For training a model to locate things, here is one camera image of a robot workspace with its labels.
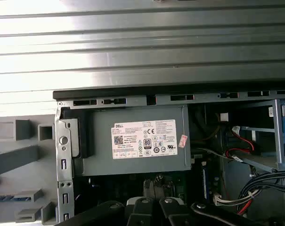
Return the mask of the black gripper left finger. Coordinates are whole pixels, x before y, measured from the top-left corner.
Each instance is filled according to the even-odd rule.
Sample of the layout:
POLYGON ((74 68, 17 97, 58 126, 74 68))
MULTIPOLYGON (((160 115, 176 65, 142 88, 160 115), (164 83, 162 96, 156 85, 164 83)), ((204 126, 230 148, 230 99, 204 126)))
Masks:
POLYGON ((107 201, 70 219, 61 226, 153 226, 155 201, 145 197, 130 198, 127 205, 107 201))

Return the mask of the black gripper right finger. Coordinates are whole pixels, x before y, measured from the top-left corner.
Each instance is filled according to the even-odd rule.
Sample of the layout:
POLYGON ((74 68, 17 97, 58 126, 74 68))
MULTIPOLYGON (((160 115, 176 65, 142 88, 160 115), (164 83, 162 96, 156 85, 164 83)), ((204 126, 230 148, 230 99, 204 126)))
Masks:
POLYGON ((165 219, 171 226, 257 226, 258 223, 215 205, 195 202, 180 204, 175 198, 159 201, 165 219))

